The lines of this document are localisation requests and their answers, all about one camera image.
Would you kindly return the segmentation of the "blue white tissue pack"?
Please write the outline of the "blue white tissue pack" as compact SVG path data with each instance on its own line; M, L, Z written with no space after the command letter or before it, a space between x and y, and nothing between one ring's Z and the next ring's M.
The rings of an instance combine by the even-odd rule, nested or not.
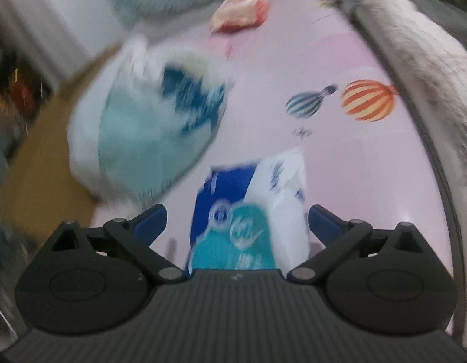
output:
M211 170L199 190L187 269L280 270L310 255L301 148Z

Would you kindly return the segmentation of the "brown cardboard box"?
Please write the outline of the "brown cardboard box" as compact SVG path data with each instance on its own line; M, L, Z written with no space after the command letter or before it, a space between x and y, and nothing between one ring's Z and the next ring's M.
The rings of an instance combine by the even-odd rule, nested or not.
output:
M0 187L0 223L39 246L62 221L89 225L93 218L96 199L70 173L66 127L78 99L120 48L107 47L49 97Z

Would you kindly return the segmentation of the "large white plastic bag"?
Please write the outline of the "large white plastic bag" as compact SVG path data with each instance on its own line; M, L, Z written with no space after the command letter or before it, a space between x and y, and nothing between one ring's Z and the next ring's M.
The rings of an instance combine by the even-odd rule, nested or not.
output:
M152 205L214 140L233 84L230 50L224 38L128 39L71 114L75 180L101 201Z

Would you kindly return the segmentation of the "pink wet wipes pack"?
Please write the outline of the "pink wet wipes pack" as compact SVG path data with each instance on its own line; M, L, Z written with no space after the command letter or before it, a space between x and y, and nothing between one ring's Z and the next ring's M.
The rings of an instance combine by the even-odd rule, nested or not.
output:
M214 12L211 33L229 33L258 27L266 22L271 0L224 0Z

